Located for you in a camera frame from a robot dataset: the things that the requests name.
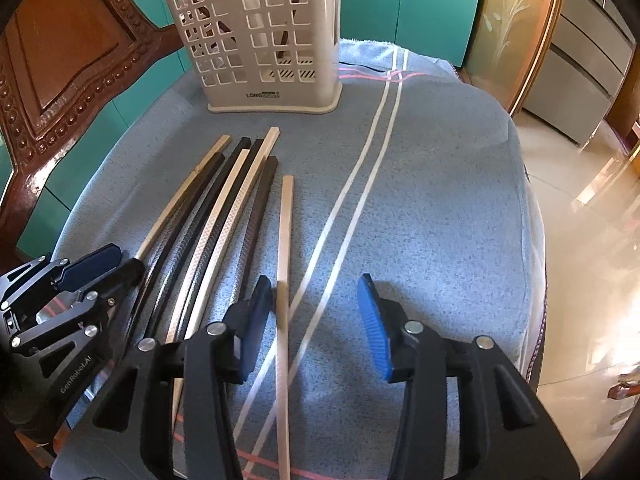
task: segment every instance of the blue gripper pad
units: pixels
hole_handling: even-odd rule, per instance
[[[122,251],[115,244],[107,244],[62,270],[58,290],[75,292],[115,269],[122,260]]]
[[[380,297],[369,274],[358,280],[358,307],[367,333],[373,364],[385,381],[391,378],[391,341],[380,312]]]

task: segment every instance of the metal cabinet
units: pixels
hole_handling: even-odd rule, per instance
[[[620,91],[634,48],[611,0],[563,0],[549,52],[524,107],[583,144]]]

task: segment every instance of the wooden chair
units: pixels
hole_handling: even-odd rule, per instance
[[[100,110],[182,46],[132,0],[22,0],[0,36],[0,130],[13,173],[0,202],[0,272],[56,164]]]

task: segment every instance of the metal screw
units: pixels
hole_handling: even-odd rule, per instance
[[[156,347],[156,340],[150,337],[145,337],[142,341],[138,343],[138,349],[143,352],[149,352],[149,350],[153,350]]]
[[[420,321],[407,321],[404,324],[404,329],[407,331],[407,333],[415,335],[422,332],[422,330],[424,330],[424,326]]]
[[[84,329],[84,335],[87,337],[93,337],[98,333],[98,327],[95,325],[89,325]]]
[[[226,331],[226,325],[222,322],[211,323],[207,326],[207,334],[209,335],[223,335]]]
[[[482,350],[490,350],[494,347],[494,340],[487,335],[481,335],[476,338],[476,344]]]

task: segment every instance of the pink stripe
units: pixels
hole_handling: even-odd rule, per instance
[[[271,460],[267,460],[265,458],[261,458],[259,456],[255,456],[249,453],[245,453],[244,451],[241,450],[237,450],[238,456],[241,456],[242,458],[245,458],[247,460],[249,460],[250,462],[255,462],[257,464],[262,464],[265,465],[267,467],[271,467],[273,469],[278,469],[278,464],[275,462],[272,462]],[[309,478],[310,480],[336,480],[335,478],[332,478],[331,476],[323,476],[323,475],[319,475],[317,473],[312,473],[310,471],[304,471],[303,469],[297,469],[295,467],[291,468],[291,472],[294,475],[298,475],[298,476],[302,476],[304,478]]]
[[[245,471],[242,472],[242,476],[244,478],[249,478],[250,480],[266,480],[266,478],[262,478],[261,476],[254,475],[253,473],[247,473]]]
[[[47,313],[48,313],[51,317],[56,317],[56,313],[55,313],[55,311],[54,311],[54,310],[49,306],[49,303],[47,303],[47,304],[44,306],[44,310],[46,310],[46,311],[47,311]]]
[[[64,304],[62,301],[60,301],[57,296],[53,297],[53,301],[56,303],[57,306],[59,306],[62,309],[63,312],[65,310],[69,310],[69,306]]]

